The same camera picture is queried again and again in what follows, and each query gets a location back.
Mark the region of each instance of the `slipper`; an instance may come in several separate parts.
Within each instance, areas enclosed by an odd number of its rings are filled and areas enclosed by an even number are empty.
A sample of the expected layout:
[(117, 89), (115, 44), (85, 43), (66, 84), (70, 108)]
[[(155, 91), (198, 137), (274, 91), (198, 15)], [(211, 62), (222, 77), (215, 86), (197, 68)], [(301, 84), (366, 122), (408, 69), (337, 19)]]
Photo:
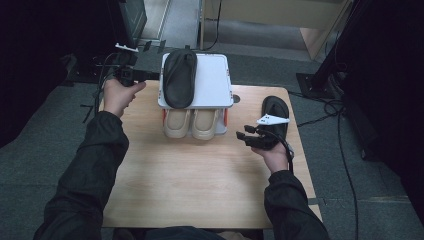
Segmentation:
[[(280, 118), (289, 118), (289, 107), (281, 98), (276, 96), (268, 96), (262, 102), (262, 116), (265, 114)], [(272, 132), (281, 136), (283, 139), (286, 139), (288, 125), (288, 123), (260, 125), (258, 128)]]
[(172, 108), (186, 108), (194, 98), (197, 55), (189, 49), (171, 52), (163, 69), (163, 94)]
[(191, 133), (194, 138), (210, 140), (215, 136), (216, 124), (218, 122), (218, 109), (196, 109)]
[(164, 121), (165, 135), (170, 138), (182, 138), (188, 132), (191, 110), (169, 109), (166, 110)]

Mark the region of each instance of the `human arm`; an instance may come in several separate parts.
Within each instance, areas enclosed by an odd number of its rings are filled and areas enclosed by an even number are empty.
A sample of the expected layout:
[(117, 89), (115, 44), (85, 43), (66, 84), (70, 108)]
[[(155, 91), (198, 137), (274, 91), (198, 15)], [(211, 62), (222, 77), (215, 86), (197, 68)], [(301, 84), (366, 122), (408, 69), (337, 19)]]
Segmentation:
[(301, 182), (287, 170), (284, 146), (279, 143), (269, 151), (252, 151), (264, 158), (271, 171), (264, 205), (275, 239), (329, 239), (325, 226), (308, 206)]
[(103, 210), (129, 145), (119, 117), (145, 87), (145, 83), (134, 88), (118, 84), (106, 82), (104, 110), (88, 124), (84, 141), (46, 204), (44, 223), (34, 239), (101, 239)]

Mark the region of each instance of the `beige shoe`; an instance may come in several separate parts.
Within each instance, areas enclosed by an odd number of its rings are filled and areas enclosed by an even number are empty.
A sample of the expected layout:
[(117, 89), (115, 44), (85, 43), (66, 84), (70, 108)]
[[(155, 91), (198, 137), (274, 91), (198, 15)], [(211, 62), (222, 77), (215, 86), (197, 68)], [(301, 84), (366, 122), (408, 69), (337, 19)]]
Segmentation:
[(164, 121), (165, 135), (170, 138), (182, 138), (188, 132), (191, 111), (187, 109), (166, 110)]
[(215, 136), (216, 123), (218, 122), (218, 109), (196, 109), (191, 127), (193, 137), (209, 140)]

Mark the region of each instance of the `black sleeve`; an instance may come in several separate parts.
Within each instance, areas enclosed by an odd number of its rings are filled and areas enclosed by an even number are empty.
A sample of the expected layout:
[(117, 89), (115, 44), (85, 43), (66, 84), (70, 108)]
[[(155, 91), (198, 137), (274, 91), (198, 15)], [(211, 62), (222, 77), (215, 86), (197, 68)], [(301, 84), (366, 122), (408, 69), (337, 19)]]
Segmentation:
[(116, 171), (128, 150), (121, 120), (99, 112), (85, 139), (46, 204), (44, 223), (34, 239), (101, 239), (103, 210), (115, 184)]
[(290, 171), (272, 174), (269, 183), (265, 210), (275, 239), (329, 239), (324, 224), (308, 206), (305, 189)]

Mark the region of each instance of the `white bracket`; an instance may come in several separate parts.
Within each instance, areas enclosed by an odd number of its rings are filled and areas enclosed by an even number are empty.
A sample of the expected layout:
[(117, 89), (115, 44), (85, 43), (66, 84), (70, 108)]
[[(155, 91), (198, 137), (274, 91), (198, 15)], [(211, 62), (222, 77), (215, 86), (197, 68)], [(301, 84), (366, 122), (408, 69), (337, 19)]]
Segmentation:
[(259, 125), (275, 125), (282, 123), (289, 123), (290, 119), (288, 118), (280, 118), (272, 115), (265, 114), (262, 118), (256, 121)]
[(119, 45), (119, 43), (117, 43), (115, 45), (115, 47), (117, 47), (119, 49), (123, 49), (123, 50), (128, 50), (128, 51), (131, 51), (131, 52), (138, 52), (138, 48), (129, 48), (129, 47), (127, 47), (127, 45)]

